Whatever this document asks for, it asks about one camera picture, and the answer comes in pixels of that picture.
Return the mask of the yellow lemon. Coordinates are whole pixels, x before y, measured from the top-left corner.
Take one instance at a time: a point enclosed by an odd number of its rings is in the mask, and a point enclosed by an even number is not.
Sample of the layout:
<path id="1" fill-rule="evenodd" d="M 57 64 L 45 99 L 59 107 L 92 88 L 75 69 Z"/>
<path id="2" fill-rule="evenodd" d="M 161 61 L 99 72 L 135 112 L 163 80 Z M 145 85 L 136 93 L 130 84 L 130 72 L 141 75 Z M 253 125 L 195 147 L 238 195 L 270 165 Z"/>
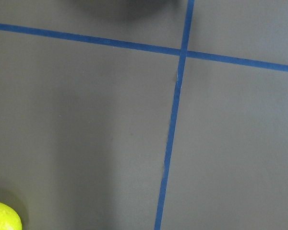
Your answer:
<path id="1" fill-rule="evenodd" d="M 22 230 L 23 225 L 18 213 L 0 202 L 0 230 Z"/>

